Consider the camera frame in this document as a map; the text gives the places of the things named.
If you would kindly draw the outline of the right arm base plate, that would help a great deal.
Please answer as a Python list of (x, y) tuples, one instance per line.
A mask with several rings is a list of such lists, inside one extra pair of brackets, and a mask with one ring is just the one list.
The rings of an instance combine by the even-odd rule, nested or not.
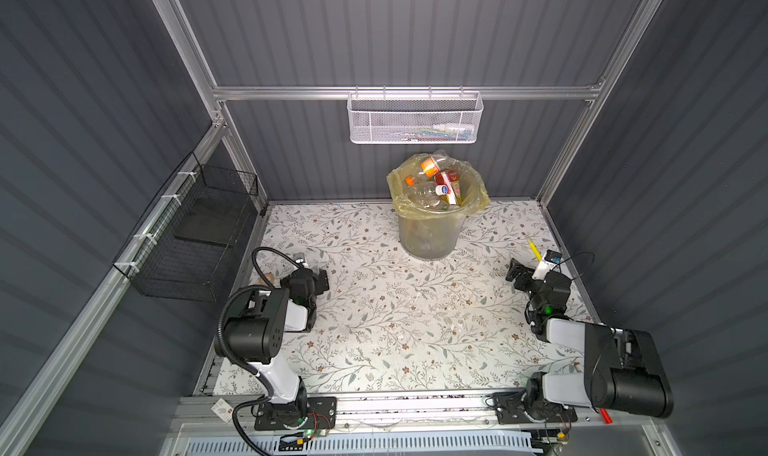
[(491, 407), (497, 422), (501, 425), (541, 423), (541, 418), (531, 415), (525, 406), (526, 392), (522, 389), (515, 391), (496, 392), (491, 395)]

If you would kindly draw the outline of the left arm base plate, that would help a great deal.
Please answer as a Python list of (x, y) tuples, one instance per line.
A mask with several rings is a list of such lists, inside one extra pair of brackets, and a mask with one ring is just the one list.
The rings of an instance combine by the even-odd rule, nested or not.
[(292, 403), (264, 403), (252, 411), (256, 431), (330, 430), (335, 427), (338, 399), (309, 397)]

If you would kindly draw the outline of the red yellow tea bottle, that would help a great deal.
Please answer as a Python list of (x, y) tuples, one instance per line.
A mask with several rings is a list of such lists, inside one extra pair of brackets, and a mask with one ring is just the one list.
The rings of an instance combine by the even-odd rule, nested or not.
[(434, 176), (436, 194), (449, 206), (461, 205), (460, 175), (457, 170), (447, 170)]

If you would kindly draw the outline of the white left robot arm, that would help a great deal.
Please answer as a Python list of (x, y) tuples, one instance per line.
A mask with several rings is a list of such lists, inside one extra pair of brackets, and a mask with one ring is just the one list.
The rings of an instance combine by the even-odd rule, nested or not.
[(304, 418), (309, 403), (303, 380), (281, 354), (284, 336), (309, 333), (317, 318), (317, 297), (329, 290), (325, 270), (299, 268), (278, 287), (250, 285), (235, 291), (219, 315), (214, 351), (258, 379), (265, 403)]

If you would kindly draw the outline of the orange label bottle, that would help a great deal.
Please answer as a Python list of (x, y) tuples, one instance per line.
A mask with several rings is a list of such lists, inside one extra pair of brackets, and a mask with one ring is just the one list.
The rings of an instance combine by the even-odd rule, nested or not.
[(413, 176), (407, 176), (404, 179), (405, 191), (408, 193), (414, 193), (424, 189), (432, 180), (426, 177), (424, 174), (416, 174)]
[(443, 156), (432, 155), (420, 163), (420, 174), (427, 179), (431, 179), (444, 170), (446, 158)]

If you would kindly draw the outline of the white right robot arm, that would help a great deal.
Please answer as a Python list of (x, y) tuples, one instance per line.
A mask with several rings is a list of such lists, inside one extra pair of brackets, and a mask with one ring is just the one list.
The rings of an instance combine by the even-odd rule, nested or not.
[(521, 413), (535, 423), (577, 420), (577, 408), (615, 410), (665, 419), (673, 393), (652, 336), (639, 330), (579, 322), (566, 315), (572, 278), (560, 271), (561, 255), (534, 268), (510, 260), (505, 279), (528, 295), (526, 323), (536, 339), (583, 357), (583, 369), (568, 374), (537, 371), (522, 391), (494, 396), (499, 419)]

